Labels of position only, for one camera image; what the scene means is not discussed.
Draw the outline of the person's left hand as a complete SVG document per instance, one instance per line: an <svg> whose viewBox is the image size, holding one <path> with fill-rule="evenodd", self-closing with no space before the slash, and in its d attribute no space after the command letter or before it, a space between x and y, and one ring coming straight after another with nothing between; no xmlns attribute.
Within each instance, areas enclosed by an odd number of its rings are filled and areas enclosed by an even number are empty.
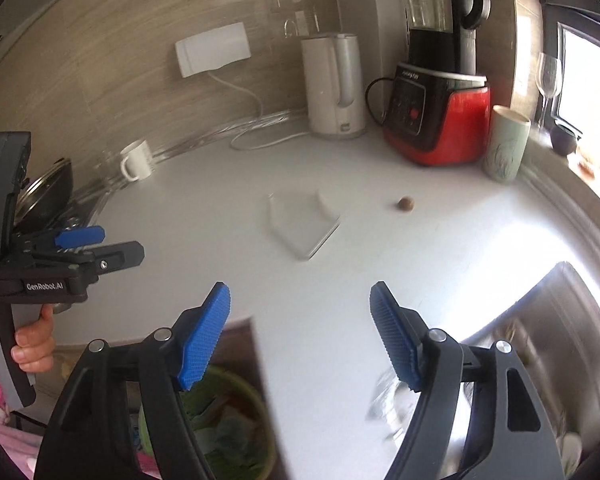
<svg viewBox="0 0 600 480"><path fill-rule="evenodd" d="M10 354L25 373L45 373L53 368L53 329L53 305L43 304L38 319L16 331L16 344Z"/></svg>

